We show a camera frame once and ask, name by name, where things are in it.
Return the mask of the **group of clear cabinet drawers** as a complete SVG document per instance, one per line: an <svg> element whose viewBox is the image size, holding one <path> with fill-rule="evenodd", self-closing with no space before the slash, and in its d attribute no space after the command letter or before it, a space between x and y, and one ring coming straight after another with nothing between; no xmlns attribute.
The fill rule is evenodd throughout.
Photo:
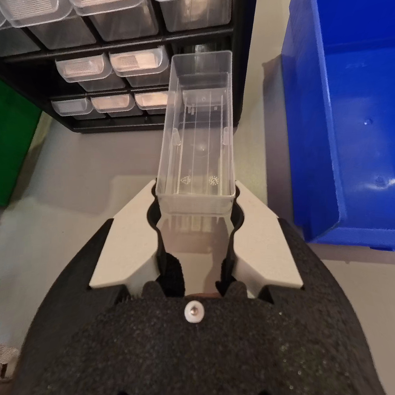
<svg viewBox="0 0 395 395"><path fill-rule="evenodd" d="M75 131L164 118L174 56L230 49L234 1L1 1L1 82Z"/></svg>

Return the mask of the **blue plastic bin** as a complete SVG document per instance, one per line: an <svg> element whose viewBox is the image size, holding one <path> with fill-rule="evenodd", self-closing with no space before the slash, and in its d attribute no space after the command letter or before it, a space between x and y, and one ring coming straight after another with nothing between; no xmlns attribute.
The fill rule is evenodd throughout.
<svg viewBox="0 0 395 395"><path fill-rule="evenodd" d="M295 225L394 251L395 2L290 1L281 61Z"/></svg>

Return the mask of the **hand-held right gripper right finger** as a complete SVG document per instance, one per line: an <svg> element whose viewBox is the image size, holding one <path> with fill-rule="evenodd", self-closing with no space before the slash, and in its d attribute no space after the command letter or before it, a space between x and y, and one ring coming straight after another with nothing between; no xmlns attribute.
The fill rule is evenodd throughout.
<svg viewBox="0 0 395 395"><path fill-rule="evenodd" d="M235 203L243 223L234 233L235 266L232 276L243 282L249 297L257 298L264 286L302 289L299 274L279 217L240 181Z"/></svg>

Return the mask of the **black drawer cabinet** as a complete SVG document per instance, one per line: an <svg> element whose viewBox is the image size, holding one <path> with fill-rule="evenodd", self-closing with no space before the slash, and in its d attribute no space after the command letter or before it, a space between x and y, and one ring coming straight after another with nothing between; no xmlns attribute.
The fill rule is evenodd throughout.
<svg viewBox="0 0 395 395"><path fill-rule="evenodd" d="M146 50L164 45L168 55L184 53L194 45L224 43L233 53L233 121L240 122L246 81L249 50L252 37L256 1L232 1L230 22L226 25L170 32L165 25L161 6L151 2L158 33L116 41L104 41L90 16L82 16L83 22L94 36L94 44L50 50L27 28L22 30L40 47L37 52L1 57L1 81L26 98L43 112L72 132L100 134L112 132L137 132L163 130L165 115L149 115L145 110L139 116L76 120L72 116L60 116L51 101L75 100L89 96L77 83L65 82L55 71L56 60L80 58L110 52Z"/></svg>

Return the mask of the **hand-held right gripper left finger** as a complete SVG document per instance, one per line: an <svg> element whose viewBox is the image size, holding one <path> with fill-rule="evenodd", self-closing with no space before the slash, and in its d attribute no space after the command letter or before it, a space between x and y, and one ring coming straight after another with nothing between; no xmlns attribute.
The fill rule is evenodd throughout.
<svg viewBox="0 0 395 395"><path fill-rule="evenodd" d="M113 217L89 282L92 289L124 285L131 295L141 295L144 285L158 278L158 234L147 217L154 185L151 180Z"/></svg>

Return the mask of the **clear plastic drawer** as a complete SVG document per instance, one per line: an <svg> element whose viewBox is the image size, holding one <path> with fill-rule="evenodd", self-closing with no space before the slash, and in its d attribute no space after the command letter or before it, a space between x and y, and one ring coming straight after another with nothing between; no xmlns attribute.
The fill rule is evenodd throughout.
<svg viewBox="0 0 395 395"><path fill-rule="evenodd" d="M236 196L232 52L172 57L155 195L162 215L228 215Z"/></svg>

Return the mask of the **green plastic bin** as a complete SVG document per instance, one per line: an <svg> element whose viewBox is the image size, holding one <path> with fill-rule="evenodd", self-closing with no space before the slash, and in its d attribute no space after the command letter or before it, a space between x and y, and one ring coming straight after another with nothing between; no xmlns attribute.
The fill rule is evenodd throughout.
<svg viewBox="0 0 395 395"><path fill-rule="evenodd" d="M0 206L12 197L41 109L0 82Z"/></svg>

